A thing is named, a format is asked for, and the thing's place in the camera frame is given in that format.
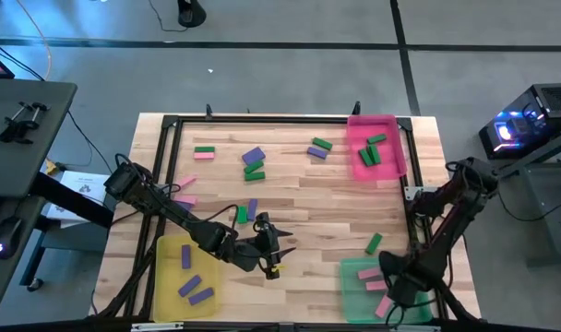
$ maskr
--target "pink block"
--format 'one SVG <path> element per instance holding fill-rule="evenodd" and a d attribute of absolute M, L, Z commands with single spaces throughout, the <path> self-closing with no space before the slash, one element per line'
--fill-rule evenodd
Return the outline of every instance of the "pink block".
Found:
<path fill-rule="evenodd" d="M 388 285 L 385 283 L 384 280 L 380 281 L 369 281 L 366 283 L 366 290 L 367 291 L 382 291 L 386 290 Z"/>
<path fill-rule="evenodd" d="M 211 160 L 215 159 L 215 152 L 195 152 L 196 160 Z"/>
<path fill-rule="evenodd" d="M 185 186 L 193 183 L 196 179 L 196 175 L 185 176 L 182 180 L 178 181 L 178 185 L 180 185 L 180 188 L 184 188 Z"/>
<path fill-rule="evenodd" d="M 379 267 L 373 267 L 366 270 L 358 271 L 358 279 L 369 279 L 372 277 L 380 276 L 381 271 L 379 271 Z"/>
<path fill-rule="evenodd" d="M 192 204 L 192 205 L 196 205 L 197 204 L 197 197 L 196 196 L 190 196 L 190 195 L 176 195 L 176 197 L 173 199 L 177 202 L 183 202 L 183 203 L 188 203 L 188 204 Z"/>
<path fill-rule="evenodd" d="M 379 303 L 379 306 L 376 308 L 375 310 L 375 314 L 381 318 L 383 318 L 385 316 L 385 314 L 387 313 L 389 307 L 391 306 L 391 304 L 393 303 L 393 301 L 391 301 L 391 299 L 385 294 L 383 295 L 383 299 L 381 299 L 381 302 Z"/>

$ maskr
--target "pink tray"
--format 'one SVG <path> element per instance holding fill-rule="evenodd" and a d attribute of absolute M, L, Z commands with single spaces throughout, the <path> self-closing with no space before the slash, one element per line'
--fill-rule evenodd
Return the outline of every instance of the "pink tray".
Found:
<path fill-rule="evenodd" d="M 387 139 L 376 143 L 381 163 L 366 167 L 358 150 L 366 147 L 366 139 L 385 134 Z M 394 180 L 407 171 L 401 150 L 400 130 L 393 115 L 352 115 L 346 125 L 346 138 L 351 154 L 352 176 L 360 181 Z"/>

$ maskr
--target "purple block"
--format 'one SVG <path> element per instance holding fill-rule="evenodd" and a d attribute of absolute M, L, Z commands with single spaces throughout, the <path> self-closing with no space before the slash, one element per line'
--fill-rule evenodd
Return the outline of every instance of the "purple block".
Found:
<path fill-rule="evenodd" d="M 247 219 L 249 221 L 256 220 L 256 208 L 258 207 L 257 199 L 250 199 L 250 203 L 247 205 Z"/>
<path fill-rule="evenodd" d="M 190 302 L 190 305 L 195 305 L 197 303 L 205 301 L 206 299 L 208 299 L 209 297 L 211 297 L 213 295 L 215 295 L 215 292 L 213 291 L 213 289 L 211 287 L 209 287 L 206 290 L 202 290 L 202 291 L 196 293 L 195 295 L 189 297 L 188 301 Z"/>
<path fill-rule="evenodd" d="M 246 165 L 254 163 L 258 160 L 263 160 L 265 158 L 266 156 L 264 155 L 264 152 L 262 152 L 260 148 L 254 148 L 251 151 L 244 154 L 244 156 L 242 156 L 242 159 L 244 160 Z"/>
<path fill-rule="evenodd" d="M 180 294 L 180 296 L 185 297 L 186 295 L 188 295 L 188 293 L 193 290 L 196 286 L 198 286 L 198 284 L 200 283 L 200 281 L 202 281 L 200 279 L 200 277 L 198 275 L 195 275 L 194 277 L 192 277 L 189 281 L 187 281 L 187 283 L 182 286 L 182 288 L 180 290 L 178 290 L 178 294 Z"/>
<path fill-rule="evenodd" d="M 309 153 L 310 155 L 314 155 L 316 157 L 319 157 L 321 159 L 325 159 L 326 156 L 328 155 L 328 153 L 326 151 L 322 151 L 322 150 L 317 149 L 317 148 L 308 148 L 307 153 Z"/>
<path fill-rule="evenodd" d="M 182 269 L 190 268 L 190 244 L 182 246 Z"/>
<path fill-rule="evenodd" d="M 180 208 L 183 208 L 188 212 L 190 212 L 193 206 L 192 204 L 186 202 L 178 202 L 178 201 L 174 201 L 174 202 L 176 202 Z"/>

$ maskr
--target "yellow tray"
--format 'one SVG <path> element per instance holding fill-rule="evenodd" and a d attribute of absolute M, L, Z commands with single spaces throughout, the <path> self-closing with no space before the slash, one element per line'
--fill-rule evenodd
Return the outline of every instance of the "yellow tray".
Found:
<path fill-rule="evenodd" d="M 182 245 L 190 244 L 191 268 L 182 269 Z M 205 253 L 189 235 L 164 235 L 158 239 L 156 252 L 155 293 L 152 318 L 156 323 L 178 322 L 215 314 L 219 303 L 219 270 L 217 259 Z M 178 290 L 195 275 L 202 281 L 184 298 Z M 208 287 L 215 295 L 190 305 L 188 297 Z"/>

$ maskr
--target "green block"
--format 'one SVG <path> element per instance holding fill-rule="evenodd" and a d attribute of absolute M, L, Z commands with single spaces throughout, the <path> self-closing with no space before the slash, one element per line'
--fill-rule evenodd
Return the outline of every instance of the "green block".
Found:
<path fill-rule="evenodd" d="M 238 207 L 237 208 L 237 223 L 238 224 L 247 223 L 247 208 L 246 207 Z"/>
<path fill-rule="evenodd" d="M 369 151 L 367 151 L 366 148 L 361 148 L 360 150 L 358 150 L 358 153 L 363 158 L 366 167 L 373 166 L 373 160 L 371 159 L 371 156 L 369 155 Z"/>
<path fill-rule="evenodd" d="M 262 160 L 252 162 L 251 164 L 245 166 L 244 173 L 249 174 L 249 173 L 259 169 L 262 166 L 264 166 L 264 162 L 262 162 Z"/>
<path fill-rule="evenodd" d="M 332 144 L 329 143 L 328 141 L 325 141 L 321 138 L 314 138 L 314 144 L 317 145 L 318 147 L 324 148 L 326 150 L 331 150 L 332 149 Z"/>
<path fill-rule="evenodd" d="M 370 145 L 367 148 L 368 154 L 371 156 L 373 160 L 373 164 L 377 165 L 381 163 L 381 156 L 379 156 L 379 150 L 376 148 L 375 145 Z"/>
<path fill-rule="evenodd" d="M 369 144 L 375 144 L 375 143 L 377 143 L 377 142 L 384 141 L 384 140 L 386 140 L 386 139 L 388 139 L 388 137 L 385 136 L 385 134 L 381 134 L 381 135 L 369 137 L 369 138 L 366 139 L 366 141 L 367 141 Z"/>
<path fill-rule="evenodd" d="M 244 179 L 246 181 L 255 181 L 265 179 L 266 175 L 264 172 L 252 172 L 249 174 L 244 174 Z"/>
<path fill-rule="evenodd" d="M 195 152 L 215 152 L 215 147 L 195 147 Z"/>
<path fill-rule="evenodd" d="M 369 255 L 374 254 L 382 238 L 383 236 L 381 236 L 379 233 L 375 233 L 373 235 L 373 238 L 371 239 L 371 242 L 366 246 L 366 249 L 364 249 L 364 251 Z"/>

